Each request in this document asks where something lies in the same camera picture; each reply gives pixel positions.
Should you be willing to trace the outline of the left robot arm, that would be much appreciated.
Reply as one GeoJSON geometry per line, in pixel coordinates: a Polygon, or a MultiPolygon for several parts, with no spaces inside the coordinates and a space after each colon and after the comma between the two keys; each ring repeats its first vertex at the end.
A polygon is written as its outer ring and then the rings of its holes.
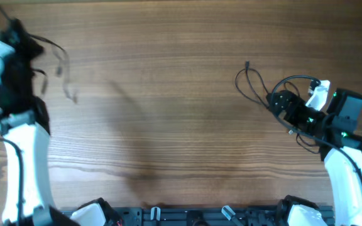
{"type": "Polygon", "coordinates": [[[7,155],[3,225],[76,225],[55,208],[47,164],[50,118],[34,94],[31,62],[43,53],[21,21],[0,31],[0,141],[7,155]]]}

